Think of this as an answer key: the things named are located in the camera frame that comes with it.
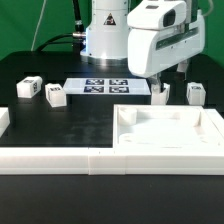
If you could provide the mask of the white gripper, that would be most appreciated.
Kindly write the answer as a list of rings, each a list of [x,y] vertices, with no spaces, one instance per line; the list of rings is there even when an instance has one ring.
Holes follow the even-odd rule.
[[[129,34],[128,68],[133,75],[151,76],[153,92],[163,90],[161,71],[179,63],[177,71],[186,73],[189,58],[201,53],[205,46],[205,22],[201,14],[185,33],[174,34],[174,31],[174,27],[162,31],[132,29]]]

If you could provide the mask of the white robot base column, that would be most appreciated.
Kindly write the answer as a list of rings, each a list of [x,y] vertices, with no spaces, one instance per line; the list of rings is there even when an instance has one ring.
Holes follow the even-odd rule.
[[[92,0],[92,20],[86,28],[84,62],[100,66],[127,64],[129,0]]]

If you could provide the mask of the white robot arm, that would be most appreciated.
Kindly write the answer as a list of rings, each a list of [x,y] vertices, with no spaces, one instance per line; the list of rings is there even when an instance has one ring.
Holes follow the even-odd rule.
[[[205,21],[197,0],[142,0],[127,17],[128,68],[160,93],[160,73],[201,53]]]

